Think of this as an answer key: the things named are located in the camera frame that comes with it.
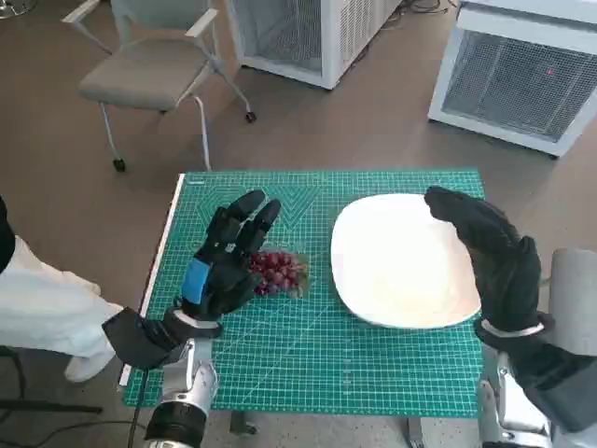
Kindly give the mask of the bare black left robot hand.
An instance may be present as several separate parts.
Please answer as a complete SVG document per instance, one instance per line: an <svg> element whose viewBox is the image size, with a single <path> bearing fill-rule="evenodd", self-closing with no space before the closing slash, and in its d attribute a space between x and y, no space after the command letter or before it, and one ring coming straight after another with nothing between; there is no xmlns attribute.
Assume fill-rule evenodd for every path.
<svg viewBox="0 0 597 448"><path fill-rule="evenodd" d="M266 202L260 189L216 209L184 276L181 305L185 314L216 320L251 299L258 281L249 271L250 261L280 210L280 201Z"/></svg>

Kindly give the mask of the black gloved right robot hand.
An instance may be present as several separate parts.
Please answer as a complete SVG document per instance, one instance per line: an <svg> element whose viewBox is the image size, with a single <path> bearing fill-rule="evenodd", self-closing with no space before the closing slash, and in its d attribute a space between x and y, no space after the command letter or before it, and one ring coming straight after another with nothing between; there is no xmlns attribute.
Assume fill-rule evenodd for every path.
<svg viewBox="0 0 597 448"><path fill-rule="evenodd" d="M535 240L519 235L505 213L483 199L439 186L423 198L434 218L452 224L468 251L482 319L506 333L539 326Z"/></svg>

